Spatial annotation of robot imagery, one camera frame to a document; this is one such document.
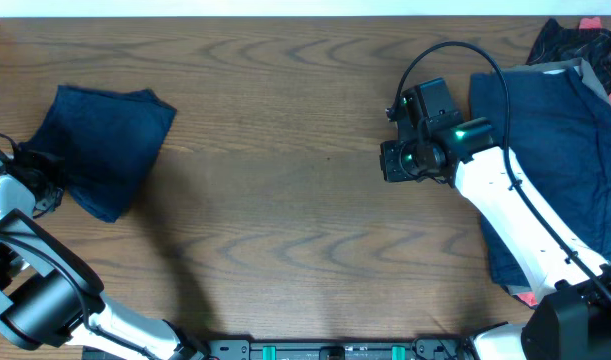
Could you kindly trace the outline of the navy blue shorts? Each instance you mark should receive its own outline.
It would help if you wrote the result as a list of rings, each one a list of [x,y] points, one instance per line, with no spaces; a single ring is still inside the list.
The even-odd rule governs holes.
[[[60,85],[42,124],[20,148],[61,159],[71,197],[113,223],[151,171],[176,114],[150,89]]]

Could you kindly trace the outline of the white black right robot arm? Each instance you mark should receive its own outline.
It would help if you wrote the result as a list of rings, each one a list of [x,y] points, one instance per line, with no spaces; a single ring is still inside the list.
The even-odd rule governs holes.
[[[462,359],[611,359],[611,264],[590,249],[524,174],[485,118],[436,130],[404,122],[380,146],[388,182],[432,179],[456,189],[519,264],[537,307],[524,325],[469,337]]]

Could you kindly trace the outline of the dark blue clothes pile shorts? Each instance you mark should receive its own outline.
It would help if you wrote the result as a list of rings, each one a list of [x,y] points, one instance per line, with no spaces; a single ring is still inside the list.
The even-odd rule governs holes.
[[[575,70],[470,78],[470,110],[510,131],[521,168],[566,225],[611,263],[611,106]]]

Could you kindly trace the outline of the black patterned garment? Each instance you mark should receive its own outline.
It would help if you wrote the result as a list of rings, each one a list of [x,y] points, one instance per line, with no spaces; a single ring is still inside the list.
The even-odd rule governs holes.
[[[611,31],[571,29],[550,18],[527,57],[527,65],[584,59],[594,71],[607,93],[611,93]]]

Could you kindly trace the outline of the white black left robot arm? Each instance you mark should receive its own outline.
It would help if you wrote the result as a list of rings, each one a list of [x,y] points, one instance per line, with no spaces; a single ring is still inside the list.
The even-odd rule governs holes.
[[[57,163],[0,150],[0,334],[26,350],[83,347],[86,359],[205,359],[208,345],[109,298],[98,275],[41,228],[62,199]]]

